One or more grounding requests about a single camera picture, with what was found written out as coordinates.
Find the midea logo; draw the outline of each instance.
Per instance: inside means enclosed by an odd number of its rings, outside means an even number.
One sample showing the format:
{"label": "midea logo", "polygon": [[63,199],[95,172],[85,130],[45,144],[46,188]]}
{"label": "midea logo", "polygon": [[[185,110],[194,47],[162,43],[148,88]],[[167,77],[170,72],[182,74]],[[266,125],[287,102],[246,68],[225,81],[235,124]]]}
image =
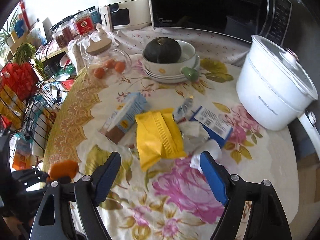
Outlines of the midea logo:
{"label": "midea logo", "polygon": [[163,19],[163,18],[159,18],[158,21],[160,23],[171,23],[172,22],[172,20],[166,20],[166,19]]}
{"label": "midea logo", "polygon": [[105,25],[108,26],[107,17],[106,17],[106,14],[105,14],[105,13],[103,14],[103,18],[104,18],[104,23],[105,23]]}

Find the barcode label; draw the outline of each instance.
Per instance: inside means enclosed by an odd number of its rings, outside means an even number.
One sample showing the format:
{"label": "barcode label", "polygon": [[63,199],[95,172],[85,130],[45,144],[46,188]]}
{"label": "barcode label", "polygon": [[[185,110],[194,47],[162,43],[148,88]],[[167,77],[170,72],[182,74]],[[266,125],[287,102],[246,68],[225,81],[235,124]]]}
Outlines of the barcode label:
{"label": "barcode label", "polygon": [[198,120],[200,123],[208,127],[210,130],[214,131],[224,140],[227,138],[231,130],[230,125],[226,124],[217,115],[203,107],[194,116],[194,119]]}

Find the red label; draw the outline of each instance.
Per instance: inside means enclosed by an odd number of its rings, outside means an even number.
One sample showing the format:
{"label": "red label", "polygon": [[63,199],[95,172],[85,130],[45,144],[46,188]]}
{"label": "red label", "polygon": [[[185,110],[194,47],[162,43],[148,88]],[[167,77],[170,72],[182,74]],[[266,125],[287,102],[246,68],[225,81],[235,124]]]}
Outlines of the red label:
{"label": "red label", "polygon": [[90,17],[83,18],[81,21],[76,22],[76,25],[80,35],[86,34],[94,29]]}

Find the stack of plates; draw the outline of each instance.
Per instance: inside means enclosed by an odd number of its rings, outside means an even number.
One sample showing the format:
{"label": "stack of plates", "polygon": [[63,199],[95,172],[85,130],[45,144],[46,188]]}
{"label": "stack of plates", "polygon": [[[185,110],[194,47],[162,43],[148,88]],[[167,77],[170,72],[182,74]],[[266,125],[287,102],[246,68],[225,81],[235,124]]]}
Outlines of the stack of plates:
{"label": "stack of plates", "polygon": [[[196,62],[193,67],[195,70],[199,70],[200,68],[200,57],[196,55]],[[145,71],[146,75],[153,79],[154,81],[157,81],[159,83],[165,83],[165,84],[175,84],[175,83],[180,83],[187,81],[188,79],[185,77],[184,74],[180,75],[175,75],[175,76],[165,76],[165,75],[158,75],[150,72],[149,70],[146,69],[146,67],[143,65],[143,70]]]}

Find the glass teapot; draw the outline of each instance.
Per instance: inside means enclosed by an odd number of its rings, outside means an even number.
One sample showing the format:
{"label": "glass teapot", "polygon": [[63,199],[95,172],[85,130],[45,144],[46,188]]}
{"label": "glass teapot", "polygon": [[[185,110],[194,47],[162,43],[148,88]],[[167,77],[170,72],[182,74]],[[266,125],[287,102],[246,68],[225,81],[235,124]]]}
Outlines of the glass teapot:
{"label": "glass teapot", "polygon": [[90,76],[103,79],[107,72],[126,73],[131,68],[131,59],[120,49],[111,48],[112,40],[104,38],[100,41],[89,40],[87,72]]}

